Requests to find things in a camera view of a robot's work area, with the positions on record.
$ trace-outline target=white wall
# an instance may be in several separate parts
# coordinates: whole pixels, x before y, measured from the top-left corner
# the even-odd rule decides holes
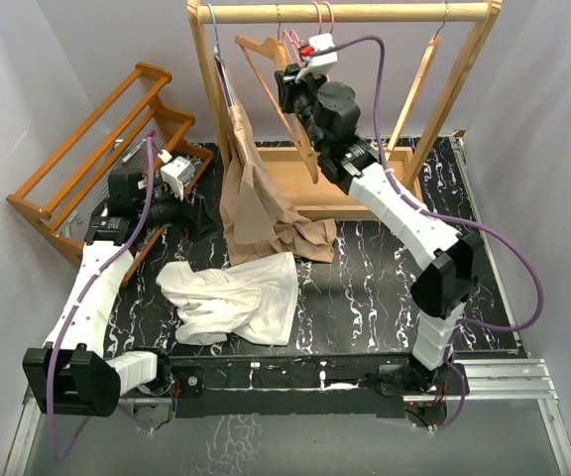
[[[131,71],[137,61],[159,64],[173,73],[173,82],[166,87],[163,97],[173,105],[190,111],[196,117],[197,122],[189,137],[193,140],[214,138],[197,56],[186,20],[184,1],[38,1],[94,105],[102,101]],[[535,0],[504,1],[500,19],[444,125],[445,131],[466,129],[469,126],[534,2]],[[259,2],[257,0],[213,2],[220,5],[244,3]],[[285,0],[280,3],[300,3],[300,0]],[[391,134],[396,124],[428,40],[438,26],[353,24],[336,27],[337,44],[371,33],[380,35],[386,42],[388,55],[381,123],[387,134]],[[407,133],[419,134],[423,129],[468,28],[465,24],[451,23],[442,31],[443,42],[437,60],[433,65],[431,77],[422,91],[422,99],[413,111]],[[277,26],[225,25],[220,29],[225,59],[232,70],[242,102],[253,121],[255,137],[285,138],[286,132],[282,124],[239,47],[234,43],[235,35],[238,34],[245,34],[262,41],[268,35],[275,35]],[[212,37],[212,28],[208,27],[208,31]],[[317,26],[298,25],[297,31],[302,36],[309,36],[317,32]],[[355,47],[351,52],[342,53],[340,58],[341,62],[335,68],[332,77],[347,82],[356,89],[363,110],[360,130],[364,134],[371,134],[375,68],[378,64],[377,47],[374,45]],[[265,66],[265,78],[272,83],[273,70],[270,68],[270,62],[262,59],[257,62]]]
[[[0,474],[28,385],[25,349],[43,343],[75,272],[5,197],[90,111],[36,2],[0,0]]]
[[[483,218],[515,239],[545,285],[545,311],[522,338],[547,360],[571,438],[571,2],[538,2],[471,124],[466,151]],[[532,284],[495,248],[523,321]]]

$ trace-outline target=orange wooden rack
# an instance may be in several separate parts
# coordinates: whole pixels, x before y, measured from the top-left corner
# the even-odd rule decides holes
[[[90,130],[94,123],[139,79],[142,83],[142,97],[89,154],[75,173],[66,179],[50,200],[45,204],[38,204],[27,199],[28,194],[57,166],[59,161],[63,160],[67,152]],[[145,82],[149,84],[148,87],[143,85]],[[7,196],[8,202],[74,265],[80,265],[83,243],[63,236],[58,232],[59,228],[152,120],[157,129],[162,132],[166,144],[165,149],[202,159],[201,167],[192,182],[184,189],[184,194],[191,192],[199,177],[212,162],[213,153],[211,151],[189,144],[184,139],[184,134],[195,123],[195,118],[188,112],[165,105],[160,100],[159,93],[169,82],[171,82],[171,73],[166,69],[143,62],[136,64],[133,72],[107,96],[32,176],[15,193]],[[122,139],[120,145],[111,150],[119,139]],[[162,161],[156,160],[156,169],[162,164]],[[162,231],[162,229],[158,230],[137,255],[131,269],[125,276],[123,286],[128,283]]]

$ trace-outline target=wooden rod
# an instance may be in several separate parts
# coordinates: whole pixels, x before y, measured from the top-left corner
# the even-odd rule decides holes
[[[317,23],[313,5],[220,5],[214,6],[218,24]],[[332,4],[334,21],[338,23],[386,22],[483,22],[489,15],[486,3],[434,4]],[[199,23],[213,23],[208,7],[199,7]],[[330,22],[329,10],[320,10],[324,22]]]
[[[151,100],[149,106],[156,109],[156,112],[166,119],[171,119],[172,121],[180,124],[183,122],[190,122],[191,126],[195,124],[195,116],[186,111],[167,106],[162,101],[160,101],[158,96],[154,97]]]
[[[6,200],[8,200],[8,203],[14,206],[28,221],[49,220],[51,218],[50,214],[40,206],[26,200],[25,198],[21,198],[17,195],[8,195]]]
[[[171,76],[171,72],[168,69],[154,64],[148,64],[147,62],[136,63],[136,69],[139,69],[144,74],[148,74],[155,78],[167,77],[169,81],[173,79],[173,76]]]
[[[181,126],[179,126],[177,132],[175,132],[175,134],[173,134],[169,139],[169,141],[167,142],[166,149],[169,152],[171,153],[173,152],[173,150],[177,147],[177,144],[179,144],[179,141],[181,141],[184,138],[184,134],[186,134],[186,131],[188,131],[188,129],[190,129],[191,126],[192,124],[189,121],[186,121]]]
[[[136,126],[127,134],[123,139],[123,142],[118,146],[109,156],[105,159],[98,169],[94,171],[89,180],[76,191],[76,194],[71,198],[67,205],[60,211],[57,217],[50,223],[50,228],[53,231],[57,231],[64,221],[70,216],[74,209],[79,203],[85,198],[85,196],[93,189],[93,187],[98,183],[99,180],[111,169],[111,166],[118,160],[118,158],[125,152],[125,150],[131,146],[132,142],[136,139],[140,131],[142,131],[149,121],[151,121],[156,114],[155,109],[149,109],[147,113],[142,117]]]
[[[204,147],[196,146],[194,144],[191,144],[190,142],[186,142],[186,139],[181,139],[177,143],[175,148],[181,152],[184,152],[185,154],[200,157],[204,160],[204,162],[210,162],[214,158],[214,154],[211,150],[206,149]],[[199,175],[199,173],[195,174],[195,176],[193,176],[193,179],[196,179],[196,177],[198,177],[198,175]]]
[[[270,88],[266,84],[264,77],[260,73],[259,68],[257,67],[257,64],[255,63],[255,60],[252,59],[252,57],[248,54],[248,51],[244,47],[242,47],[240,45],[240,48],[242,50],[242,53],[246,57],[246,60],[248,61],[248,64],[250,65],[251,70],[253,71],[253,73],[255,74],[257,79],[259,80],[259,83],[261,84],[262,89],[264,89],[264,91],[266,92],[266,95],[268,96],[270,103],[273,105],[275,112],[277,113],[277,115],[281,119],[282,123],[284,124],[284,127],[285,127],[285,130],[287,131],[287,134],[292,139],[292,142],[295,145],[297,145],[298,140],[296,138],[296,135],[294,134],[294,131],[292,130],[292,128],[289,126],[289,122],[287,122],[287,119],[286,119],[286,116],[284,115],[284,112],[282,111],[279,104],[277,103],[277,100],[275,99],[272,92],[270,91]]]
[[[138,267],[142,264],[145,257],[147,256],[147,254],[154,247],[154,245],[158,241],[158,238],[161,237],[161,235],[163,234],[163,231],[165,231],[165,227],[157,229],[154,232],[154,234],[152,235],[152,237],[149,239],[149,241],[147,242],[145,247],[142,250],[140,250],[140,253],[138,253],[136,255],[136,259],[131,264],[131,267],[127,271],[127,274],[125,275],[122,283],[120,284],[121,287],[125,288],[127,285],[129,285],[129,280],[131,280],[131,277],[134,276],[134,273],[136,273],[136,271],[138,270]]]
[[[105,152],[116,142],[116,139],[125,132],[129,125],[136,120],[138,115],[147,107],[149,101],[151,101],[169,82],[168,77],[161,77],[158,79],[156,84],[147,91],[143,98],[134,106],[134,108],[127,114],[127,116],[116,126],[116,128],[109,133],[105,139],[100,143],[100,145],[92,152],[87,160],[82,166],[74,173],[71,178],[65,183],[64,186],[60,188],[52,200],[46,205],[46,210],[49,213],[53,213],[57,207],[63,202],[65,197],[78,185],[78,183],[85,177],[89,170],[94,167],[94,165],[100,160],[100,158],[105,154]]]
[[[204,173],[204,171],[206,171],[206,168],[210,165],[211,162],[213,162],[213,153],[210,152],[208,149],[203,149],[199,146],[193,146],[192,144],[191,146],[193,148],[201,149],[199,155],[197,154],[194,155],[204,159],[204,162],[202,162],[202,165],[199,167],[197,174],[195,174],[191,179],[191,181],[188,183],[188,185],[184,187],[184,196],[188,196],[191,193],[191,191],[195,187],[195,184],[197,183],[197,180],[200,177],[202,177],[202,174]]]
[[[442,89],[437,99],[435,109],[433,109],[431,117],[422,132],[422,137],[420,137],[420,141],[417,143],[413,159],[406,167],[404,178],[407,183],[413,183],[417,179],[422,165],[426,161],[428,153],[444,125],[444,121],[453,108],[453,104],[462,90],[464,82],[466,82],[466,78],[471,72],[473,64],[475,64],[475,60],[482,50],[482,46],[491,33],[493,25],[495,25],[497,17],[502,10],[502,0],[486,0],[486,4],[490,9],[490,15],[484,22],[473,26],[464,41],[464,45],[462,45],[460,54],[453,64],[446,84],[444,84],[444,89]]]

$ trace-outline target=wooden drying rack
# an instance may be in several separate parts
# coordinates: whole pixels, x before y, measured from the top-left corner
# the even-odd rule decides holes
[[[474,23],[457,59],[453,63],[448,79],[426,123],[422,136],[413,151],[411,148],[397,147],[397,141],[406,124],[413,105],[426,81],[429,69],[437,52],[440,37],[431,38],[404,108],[386,150],[386,157],[395,170],[396,177],[415,196],[421,199],[418,174],[433,147],[455,100],[457,99],[468,74],[489,36],[502,8],[501,0],[485,0],[478,3],[440,4],[358,4],[332,5],[336,23],[392,23],[392,22],[443,22]],[[213,50],[209,45],[204,25],[211,24],[211,14],[207,6],[199,0],[187,0],[188,21],[199,59],[199,67],[204,80],[206,96],[215,122],[217,144],[222,154],[224,167],[230,161],[229,141],[226,131],[228,112],[223,91],[216,76]],[[217,24],[266,24],[266,23],[317,23],[317,8],[313,5],[226,5],[214,6]],[[330,12],[320,9],[324,22],[329,22]],[[280,187],[285,197],[296,209],[311,219],[372,219],[373,214],[336,186],[319,175],[318,183],[306,179],[310,174],[306,168],[300,149],[295,147],[260,148],[262,159],[271,177]]]
[[[118,100],[118,98],[139,78],[147,76],[152,79],[153,85],[144,91],[142,98],[129,111],[127,116],[109,134],[105,136],[98,147],[87,157],[85,162],[71,176],[57,193],[45,205],[32,203],[26,196],[41,180],[62,160],[66,153],[76,142],[101,118],[101,116]],[[162,88],[171,82],[171,73],[166,69],[139,62],[134,71],[120,83],[120,85],[85,119],[65,142],[32,174],[26,182],[15,192],[7,196],[8,202],[34,226],[62,255],[76,266],[80,266],[83,243],[74,241],[58,233],[58,229],[74,212],[85,196],[111,169],[114,163],[123,155],[127,148],[137,139],[141,131],[153,119],[162,132],[165,140],[165,149],[198,156],[203,163],[191,183],[184,189],[184,194],[190,193],[197,179],[213,160],[213,153],[208,149],[194,146],[184,139],[184,134],[195,123],[195,118],[185,111],[173,109],[162,103],[158,94]],[[114,146],[117,139],[122,139],[106,159],[92,172],[101,158]],[[156,159],[156,170],[163,162]],[[156,231],[141,252],[138,254],[132,267],[123,280],[125,286],[134,274],[142,260],[151,250],[154,243],[162,234],[162,229]]]

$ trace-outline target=black table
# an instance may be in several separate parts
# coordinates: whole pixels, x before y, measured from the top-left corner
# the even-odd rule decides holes
[[[416,141],[406,141],[406,145],[415,144]],[[218,206],[222,177],[221,161],[215,162],[197,185],[213,210]],[[420,179],[429,209],[473,218],[449,138],[437,140]],[[407,352],[415,339],[418,309],[411,301],[409,287],[419,272],[418,266],[402,243],[379,222],[341,221],[337,227],[334,263],[297,260],[299,298],[289,345],[285,347],[255,345],[236,335],[211,346],[178,344],[174,334],[180,322],[176,309],[156,284],[158,273],[166,263],[176,260],[188,261],[194,271],[226,268],[229,261],[221,233],[191,243],[181,238],[183,230],[165,230],[117,298],[105,338],[106,357],[118,356],[135,346],[162,347],[176,357]],[[487,272],[469,298],[466,315],[509,325],[493,270]],[[511,334],[497,335],[477,326],[465,326],[455,348],[499,353],[518,350]]]

